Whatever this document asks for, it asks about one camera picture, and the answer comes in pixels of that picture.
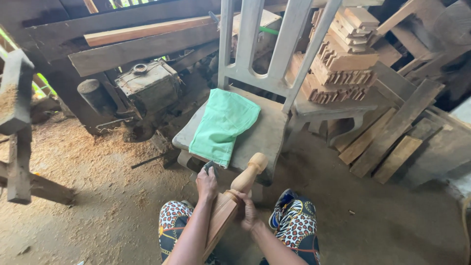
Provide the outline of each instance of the person's left hand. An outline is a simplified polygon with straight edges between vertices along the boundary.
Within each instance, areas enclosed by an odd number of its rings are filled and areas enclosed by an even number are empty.
[[[196,178],[196,187],[198,189],[199,199],[207,199],[213,201],[218,194],[218,182],[214,175],[214,167],[210,167],[208,170],[209,174],[206,174],[204,167],[198,173]]]

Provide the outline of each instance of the patterned pants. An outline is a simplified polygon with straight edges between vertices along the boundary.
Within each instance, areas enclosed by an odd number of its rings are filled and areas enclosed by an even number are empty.
[[[162,260],[171,253],[193,210],[191,206],[177,201],[167,202],[160,210],[159,243]],[[275,232],[276,237],[309,265],[320,265],[314,205],[301,196],[285,205],[275,206],[275,215],[279,224]],[[211,253],[205,264],[219,265],[220,262]],[[260,264],[265,265],[268,262],[263,259]]]

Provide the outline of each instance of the blue sneaker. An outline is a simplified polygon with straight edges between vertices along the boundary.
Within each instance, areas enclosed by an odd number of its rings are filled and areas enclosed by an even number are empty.
[[[297,197],[298,195],[292,189],[286,189],[285,191],[283,191],[280,198],[275,204],[275,210],[268,219],[268,225],[271,229],[276,230],[278,228],[279,224],[276,220],[276,217],[281,216],[283,207],[286,204],[290,203],[292,200],[296,199]]]

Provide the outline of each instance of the dirt floor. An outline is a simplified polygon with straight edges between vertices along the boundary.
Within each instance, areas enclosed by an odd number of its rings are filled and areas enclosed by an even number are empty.
[[[74,188],[76,204],[33,198],[28,206],[16,205],[7,203],[4,193],[1,264],[160,264],[161,206],[169,200],[197,201],[190,172],[179,165],[164,170],[154,161],[131,170],[155,155],[150,143],[123,143],[118,132],[93,137],[76,119],[55,116],[36,126],[32,150],[31,171]],[[7,155],[8,143],[0,144],[0,160]],[[233,177],[222,172],[221,182],[227,185]],[[336,151],[307,131],[279,158],[274,184],[264,188],[259,207],[264,220],[288,187],[317,208],[322,264],[464,263],[459,209],[444,191],[407,191],[359,179]],[[226,264],[258,264],[263,257],[235,225],[216,254]]]

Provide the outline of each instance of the wooden chair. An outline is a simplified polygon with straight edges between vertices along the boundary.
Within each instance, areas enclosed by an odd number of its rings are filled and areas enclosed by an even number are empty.
[[[256,182],[269,186],[272,183],[276,161],[283,145],[284,132],[289,120],[288,113],[341,0],[330,0],[327,3],[313,41],[308,46],[306,59],[302,62],[293,84],[286,81],[285,74],[304,29],[312,0],[288,1],[268,73],[260,75],[252,69],[252,62],[259,34],[263,3],[263,0],[242,1],[242,18],[235,63],[230,64],[234,0],[222,1],[218,87],[237,93],[260,106],[261,111],[255,124],[237,137],[229,169],[238,173],[242,172],[247,168],[247,161],[253,154],[264,153],[268,158],[268,165],[264,172],[257,176]],[[286,101],[284,104],[280,104],[243,91],[229,85],[229,78],[284,96]],[[207,161],[207,159],[189,154],[188,146],[195,135],[205,108],[206,103],[201,106],[172,141],[173,145],[182,149],[179,163],[195,173],[200,169],[201,163],[198,159],[202,161]]]

